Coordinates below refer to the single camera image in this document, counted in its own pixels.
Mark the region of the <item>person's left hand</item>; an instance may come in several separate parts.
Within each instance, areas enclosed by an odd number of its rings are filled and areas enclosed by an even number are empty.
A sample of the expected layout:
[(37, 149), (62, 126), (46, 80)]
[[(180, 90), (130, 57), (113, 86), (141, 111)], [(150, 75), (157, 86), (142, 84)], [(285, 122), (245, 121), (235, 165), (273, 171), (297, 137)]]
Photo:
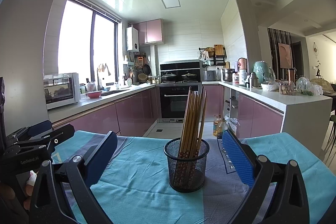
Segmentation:
[(26, 178), (24, 184), (19, 184), (16, 176), (1, 178), (1, 197), (4, 200), (13, 204), (13, 208), (17, 213), (23, 209), (30, 211), (31, 198), (34, 191), (34, 185), (37, 179), (37, 174), (31, 170), (30, 176), (28, 173), (19, 174), (20, 178)]

